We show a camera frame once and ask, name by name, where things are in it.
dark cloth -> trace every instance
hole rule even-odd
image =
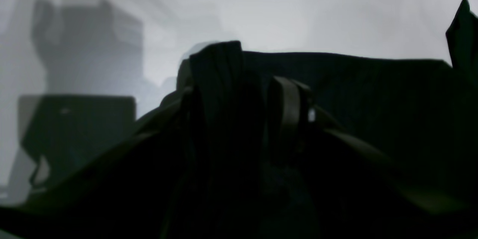
[[[453,68],[478,86],[478,18],[463,0],[447,30],[448,48]]]
[[[300,175],[268,163],[263,78],[244,60],[237,41],[210,45],[190,57],[204,106],[212,184],[218,186],[215,203],[208,206],[220,214],[215,234],[317,238],[315,209]]]
[[[240,74],[258,74],[263,96],[267,96],[270,78],[283,76],[309,85],[316,103],[351,135],[382,150],[415,180],[456,198],[476,201],[478,94],[460,72],[443,61],[243,52],[240,42],[231,41],[210,45],[193,55],[191,69],[203,96],[215,150],[232,145],[224,134],[233,130]],[[231,114],[222,114],[226,110]],[[262,169],[261,173],[263,179],[271,174],[278,179],[272,183],[276,189],[280,189],[279,182],[287,184],[284,171]],[[282,204],[282,210],[290,209],[299,196],[310,198],[305,192],[292,195],[292,188],[285,192],[290,199]],[[314,219],[313,214],[305,215],[297,219]],[[287,227],[279,224],[280,217],[270,223],[274,221],[271,225]],[[293,225],[289,223],[289,230],[294,230],[290,229]]]

dark fabric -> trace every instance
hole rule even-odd
[[[263,81],[244,68],[240,42],[208,46],[190,60],[213,157],[215,202],[204,214],[217,214],[210,218],[212,232],[217,238],[317,238],[300,175],[270,166],[265,157]]]
[[[243,52],[238,41],[210,45],[191,58],[191,68],[205,98],[214,140],[222,140],[219,137],[232,130],[228,118],[232,115],[219,111],[235,111],[230,109],[238,101],[234,99],[234,84],[240,75],[235,66],[260,76],[263,96],[273,75],[309,85],[316,103],[351,135],[382,150],[415,180],[456,198],[476,200],[478,94],[445,62]],[[227,142],[222,145],[217,144],[217,149],[227,150]],[[263,174],[267,173],[285,181],[283,172],[264,169]],[[280,189],[278,181],[274,184]],[[290,198],[291,192],[286,190],[286,196]]]
[[[463,0],[447,30],[448,48],[453,68],[478,86],[478,18]]]

